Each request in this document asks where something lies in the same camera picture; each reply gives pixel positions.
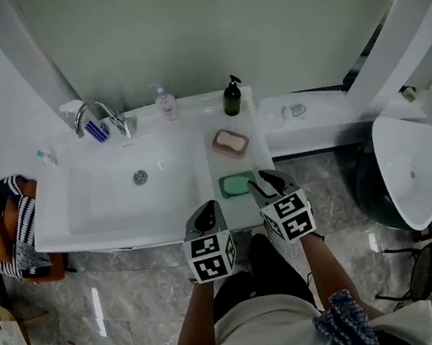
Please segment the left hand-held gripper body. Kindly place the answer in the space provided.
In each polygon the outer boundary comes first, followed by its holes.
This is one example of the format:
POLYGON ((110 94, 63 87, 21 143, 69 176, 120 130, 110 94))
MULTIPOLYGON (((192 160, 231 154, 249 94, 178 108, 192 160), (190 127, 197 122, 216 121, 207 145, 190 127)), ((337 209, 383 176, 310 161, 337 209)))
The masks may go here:
POLYGON ((186 241, 183 249, 199 284, 226 278, 234 271, 236 250, 229 230, 186 241))

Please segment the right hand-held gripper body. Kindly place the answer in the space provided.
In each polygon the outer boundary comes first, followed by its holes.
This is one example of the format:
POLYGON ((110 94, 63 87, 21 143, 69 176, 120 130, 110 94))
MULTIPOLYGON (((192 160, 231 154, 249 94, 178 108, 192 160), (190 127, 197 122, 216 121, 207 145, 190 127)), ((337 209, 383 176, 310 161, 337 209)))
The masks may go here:
POLYGON ((261 208, 270 230, 285 242, 294 242, 316 231, 311 205, 302 189, 261 208))

